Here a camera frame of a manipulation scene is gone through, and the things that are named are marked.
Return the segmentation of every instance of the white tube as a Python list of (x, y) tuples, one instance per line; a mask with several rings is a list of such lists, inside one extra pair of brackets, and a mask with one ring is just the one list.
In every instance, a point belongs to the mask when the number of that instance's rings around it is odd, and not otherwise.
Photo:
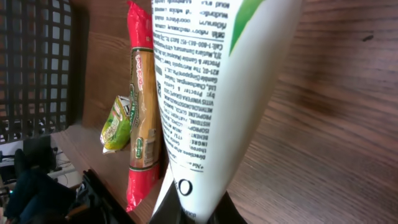
[(302, 0), (152, 0), (159, 106), (185, 213), (206, 223), (274, 89)]
[(152, 216), (155, 215), (157, 209), (162, 204), (164, 197), (166, 196), (169, 188), (174, 181), (173, 174), (170, 168), (170, 164), (167, 166), (166, 174), (163, 178), (162, 188), (160, 189), (159, 195), (157, 196), (156, 204), (154, 207), (154, 211), (152, 212)]

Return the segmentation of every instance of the red package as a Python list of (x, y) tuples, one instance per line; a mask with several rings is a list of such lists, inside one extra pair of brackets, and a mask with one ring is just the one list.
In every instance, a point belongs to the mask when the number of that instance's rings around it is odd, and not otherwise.
[(155, 87), (152, 20), (129, 2), (127, 26), (131, 40), (131, 159), (127, 212), (134, 210), (159, 179), (161, 124)]

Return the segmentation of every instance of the wire rack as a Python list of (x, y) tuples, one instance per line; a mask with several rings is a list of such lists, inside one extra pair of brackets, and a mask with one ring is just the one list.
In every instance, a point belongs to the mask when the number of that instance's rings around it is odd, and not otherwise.
[(67, 127), (69, 0), (0, 0), (0, 144)]

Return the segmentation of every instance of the snack package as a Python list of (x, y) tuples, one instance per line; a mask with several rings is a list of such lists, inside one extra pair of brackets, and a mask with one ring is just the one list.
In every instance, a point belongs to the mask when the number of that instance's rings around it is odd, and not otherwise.
[(159, 178), (161, 122), (152, 42), (152, 21), (143, 9), (129, 2), (127, 25), (131, 40), (131, 160), (127, 211), (134, 210)]
[(130, 99), (117, 96), (101, 132), (103, 154), (122, 149), (130, 139)]

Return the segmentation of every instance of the wood grain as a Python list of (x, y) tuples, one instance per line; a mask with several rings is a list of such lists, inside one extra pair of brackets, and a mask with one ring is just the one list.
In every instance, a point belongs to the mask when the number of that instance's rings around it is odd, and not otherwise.
[[(126, 204), (129, 146), (99, 141), (128, 95), (125, 0), (90, 12), (83, 125), (53, 137)], [(150, 12), (150, 1), (137, 1)], [(160, 184), (131, 213), (148, 221)], [(398, 1), (308, 0), (275, 92), (229, 186), (248, 223), (398, 223)]]

